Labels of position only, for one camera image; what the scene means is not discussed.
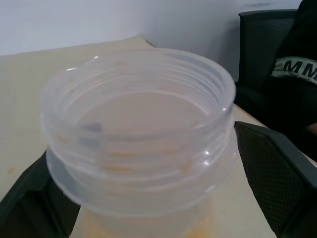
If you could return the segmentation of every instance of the white table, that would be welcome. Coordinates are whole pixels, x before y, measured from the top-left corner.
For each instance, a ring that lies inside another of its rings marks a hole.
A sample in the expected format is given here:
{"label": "white table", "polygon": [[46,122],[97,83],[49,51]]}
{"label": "white table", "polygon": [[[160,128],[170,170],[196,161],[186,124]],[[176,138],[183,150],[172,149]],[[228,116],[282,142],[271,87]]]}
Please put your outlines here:
{"label": "white table", "polygon": [[[39,123],[39,93],[47,80],[96,55],[148,47],[144,39],[135,37],[0,57],[0,200],[47,147]],[[235,120],[260,125],[238,107],[233,113]],[[240,158],[224,185],[214,192],[211,212],[214,238],[275,237],[248,185]],[[71,238],[81,237],[81,221],[79,215]]]}

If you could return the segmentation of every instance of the clear plastic jar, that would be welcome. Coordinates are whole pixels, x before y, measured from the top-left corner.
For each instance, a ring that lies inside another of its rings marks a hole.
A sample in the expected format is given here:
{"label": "clear plastic jar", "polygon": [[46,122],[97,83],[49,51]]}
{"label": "clear plastic jar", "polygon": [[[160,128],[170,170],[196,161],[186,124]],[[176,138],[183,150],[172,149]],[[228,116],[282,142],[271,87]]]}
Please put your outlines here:
{"label": "clear plastic jar", "polygon": [[208,238],[208,198],[236,153],[235,86],[218,64],[146,49],[95,57],[41,95],[48,167],[87,238]]}

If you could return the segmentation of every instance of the translucent plastic container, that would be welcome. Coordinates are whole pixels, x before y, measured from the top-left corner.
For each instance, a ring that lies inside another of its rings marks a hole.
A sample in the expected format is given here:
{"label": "translucent plastic container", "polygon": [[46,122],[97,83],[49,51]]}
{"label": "translucent plastic container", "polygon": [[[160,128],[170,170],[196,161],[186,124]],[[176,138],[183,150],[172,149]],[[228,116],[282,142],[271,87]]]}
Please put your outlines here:
{"label": "translucent plastic container", "polygon": [[87,238],[209,238],[236,154],[235,86],[218,64],[146,49],[95,57],[42,92],[48,167]]}

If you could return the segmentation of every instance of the wall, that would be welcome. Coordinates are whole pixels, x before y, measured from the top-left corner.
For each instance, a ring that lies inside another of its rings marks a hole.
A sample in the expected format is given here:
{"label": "wall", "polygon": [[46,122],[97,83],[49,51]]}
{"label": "wall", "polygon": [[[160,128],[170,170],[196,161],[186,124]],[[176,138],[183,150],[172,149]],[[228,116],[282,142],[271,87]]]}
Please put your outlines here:
{"label": "wall", "polygon": [[300,0],[0,0],[0,55],[142,35],[191,51],[236,79],[238,13],[296,8]]}

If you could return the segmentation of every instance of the person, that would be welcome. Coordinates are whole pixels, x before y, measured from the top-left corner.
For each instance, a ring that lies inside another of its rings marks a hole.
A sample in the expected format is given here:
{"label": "person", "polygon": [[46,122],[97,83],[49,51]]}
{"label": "person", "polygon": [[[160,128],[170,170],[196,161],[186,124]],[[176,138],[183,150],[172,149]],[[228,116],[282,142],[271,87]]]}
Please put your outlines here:
{"label": "person", "polygon": [[293,26],[277,50],[264,82],[269,113],[283,122],[284,131],[309,132],[310,141],[303,143],[311,146],[317,146],[316,13],[317,0],[301,2]]}

